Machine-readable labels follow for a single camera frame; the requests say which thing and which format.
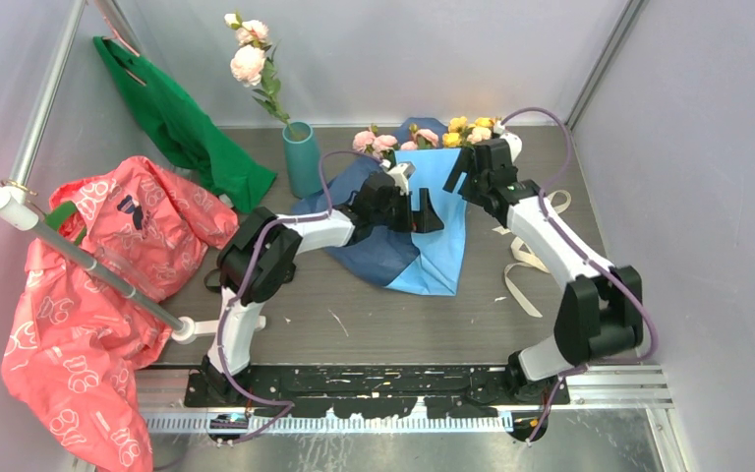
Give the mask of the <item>blue paper bouquet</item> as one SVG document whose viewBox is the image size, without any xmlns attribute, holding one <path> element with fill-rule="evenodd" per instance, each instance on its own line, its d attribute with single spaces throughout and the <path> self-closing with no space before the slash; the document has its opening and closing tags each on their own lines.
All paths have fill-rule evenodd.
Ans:
<svg viewBox="0 0 755 472">
<path fill-rule="evenodd" d="M 454 296 L 466 243 L 467 204 L 442 186 L 458 155 L 453 135 L 457 120 L 443 124 L 435 118 L 409 118 L 391 133 L 379 133 L 384 142 L 396 142 L 396 156 L 411 162 L 416 171 L 412 191 L 428 188 L 437 215 L 445 227 L 427 234 L 399 233 L 376 227 L 363 241 L 326 253 L 356 277 L 379 287 L 431 296 Z M 345 204 L 378 164 L 358 157 L 337 176 L 320 178 L 321 189 L 292 206 L 295 214 L 314 213 L 327 205 Z"/>
</svg>

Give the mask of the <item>teal ceramic vase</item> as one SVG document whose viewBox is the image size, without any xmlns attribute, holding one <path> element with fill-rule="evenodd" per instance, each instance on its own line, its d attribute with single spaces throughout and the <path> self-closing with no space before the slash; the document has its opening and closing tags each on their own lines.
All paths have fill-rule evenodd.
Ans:
<svg viewBox="0 0 755 472">
<path fill-rule="evenodd" d="M 319 191 L 320 149 L 313 127 L 294 121 L 282 130 L 282 140 L 291 193 L 303 199 Z"/>
</svg>

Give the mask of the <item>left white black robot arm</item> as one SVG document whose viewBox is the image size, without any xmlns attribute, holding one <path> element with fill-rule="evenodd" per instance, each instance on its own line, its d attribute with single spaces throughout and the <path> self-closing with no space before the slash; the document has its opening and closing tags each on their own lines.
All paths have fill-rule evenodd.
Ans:
<svg viewBox="0 0 755 472">
<path fill-rule="evenodd" d="M 430 192 L 413 191 L 403 174 L 377 171 L 341 202 L 322 211 L 279 215 L 262 206 L 253 210 L 218 254 L 216 268 L 221 308 L 201 374 L 207 392 L 225 406 L 246 396 L 254 334 L 261 310 L 294 275 L 297 256 L 344 248 L 366 240 L 377 227 L 415 234 L 433 233 L 445 224 Z"/>
</svg>

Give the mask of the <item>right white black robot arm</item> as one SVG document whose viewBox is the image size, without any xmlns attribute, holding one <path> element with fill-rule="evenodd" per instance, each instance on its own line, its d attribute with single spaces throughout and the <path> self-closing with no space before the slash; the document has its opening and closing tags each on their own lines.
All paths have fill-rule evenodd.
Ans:
<svg viewBox="0 0 755 472">
<path fill-rule="evenodd" d="M 552 334 L 512 353 L 506 389 L 518 403 L 533 402 L 545 382 L 591 361 L 638 347 L 644 339 L 642 280 L 585 244 L 558 216 L 551 200 L 514 164 L 521 143 L 511 136 L 464 147 L 443 186 L 481 207 L 521 238 L 562 290 Z"/>
</svg>

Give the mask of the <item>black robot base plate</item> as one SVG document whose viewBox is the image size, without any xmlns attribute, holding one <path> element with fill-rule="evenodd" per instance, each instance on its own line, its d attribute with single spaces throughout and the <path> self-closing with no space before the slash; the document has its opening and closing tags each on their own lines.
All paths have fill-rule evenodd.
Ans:
<svg viewBox="0 0 755 472">
<path fill-rule="evenodd" d="M 237 391 L 212 367 L 188 376 L 187 407 L 254 407 L 275 414 L 290 401 L 295 418 L 404 418 L 417 403 L 429 419 L 495 416 L 500 408 L 543 407 L 569 400 L 555 378 L 535 383 L 517 379 L 498 365 L 254 365 L 235 378 Z"/>
</svg>

